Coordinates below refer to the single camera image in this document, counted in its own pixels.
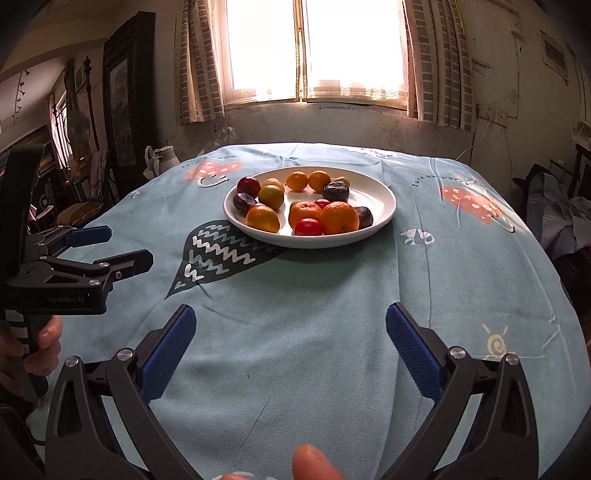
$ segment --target sunlight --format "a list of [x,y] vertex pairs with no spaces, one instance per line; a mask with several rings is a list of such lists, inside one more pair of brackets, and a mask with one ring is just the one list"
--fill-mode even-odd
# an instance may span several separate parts
[[258,99],[295,96],[296,40],[291,0],[227,0],[234,90]]
[[393,0],[306,0],[308,79],[401,90],[400,13]]

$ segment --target light blue tablecloth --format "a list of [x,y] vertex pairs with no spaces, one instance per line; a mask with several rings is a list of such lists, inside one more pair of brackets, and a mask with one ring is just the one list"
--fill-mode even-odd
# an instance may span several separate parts
[[[304,165],[384,182],[398,200],[394,220],[365,241],[318,251],[269,247],[225,220],[222,200],[239,178]],[[556,271],[494,189],[452,160],[322,144],[233,145],[166,172],[93,224],[109,225],[111,241],[65,258],[148,248],[154,266],[117,283],[103,316],[65,318],[60,359],[108,359],[137,346],[179,304],[191,305],[197,334],[151,407],[206,480],[229,471],[289,480],[303,442],[347,479],[381,475],[432,406],[386,334],[385,312],[397,300],[472,356],[519,355],[540,471],[591,401],[583,336]],[[442,464],[459,451],[475,409],[474,401]],[[141,465],[111,403],[109,412]],[[37,437],[46,417],[47,402],[29,418]]]

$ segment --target white plate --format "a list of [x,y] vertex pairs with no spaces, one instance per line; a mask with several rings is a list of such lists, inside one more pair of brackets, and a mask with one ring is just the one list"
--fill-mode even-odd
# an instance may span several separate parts
[[285,179],[292,172],[302,171],[310,175],[315,170],[323,170],[333,179],[347,177],[351,182],[348,203],[353,207],[369,208],[374,217],[374,224],[356,232],[337,233],[336,235],[293,235],[290,224],[287,222],[291,202],[295,202],[296,200],[313,202],[322,198],[322,195],[314,193],[310,187],[306,187],[303,192],[298,193],[292,192],[288,187],[285,187],[285,201],[277,211],[281,225],[278,233],[264,232],[246,225],[246,219],[236,210],[236,207],[232,203],[232,199],[236,195],[236,186],[226,195],[223,202],[223,211],[228,220],[247,235],[271,245],[290,248],[330,248],[352,244],[373,235],[392,219],[394,210],[396,210],[396,198],[394,194],[380,181],[362,173],[332,167],[289,167],[259,173],[258,175],[254,175],[254,177],[261,183],[266,179],[276,178],[285,184]]

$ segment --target mandarin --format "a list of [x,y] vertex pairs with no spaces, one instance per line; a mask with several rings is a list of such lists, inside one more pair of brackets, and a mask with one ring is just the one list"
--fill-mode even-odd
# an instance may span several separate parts
[[348,203],[332,202],[322,209],[320,223],[325,235],[354,232],[359,230],[359,215]]
[[320,220],[321,213],[322,208],[313,202],[297,202],[296,204],[292,205],[287,221],[289,222],[290,227],[295,228],[296,223],[300,220],[303,220],[304,218],[314,218],[316,220]]

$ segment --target metal screw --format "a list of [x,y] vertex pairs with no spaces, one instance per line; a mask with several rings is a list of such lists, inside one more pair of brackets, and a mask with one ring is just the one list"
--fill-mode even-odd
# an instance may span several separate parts
[[78,357],[76,355],[72,355],[66,358],[66,367],[72,368],[76,365],[78,365]]
[[119,350],[117,352],[117,358],[122,362],[129,360],[131,357],[133,357],[133,355],[134,351],[131,348],[123,348],[123,350]]
[[509,353],[506,357],[505,357],[505,362],[507,362],[509,365],[519,365],[519,357],[517,357],[517,355],[513,355],[512,353]]
[[449,349],[449,354],[456,360],[461,360],[466,356],[466,351],[461,346],[453,346]]

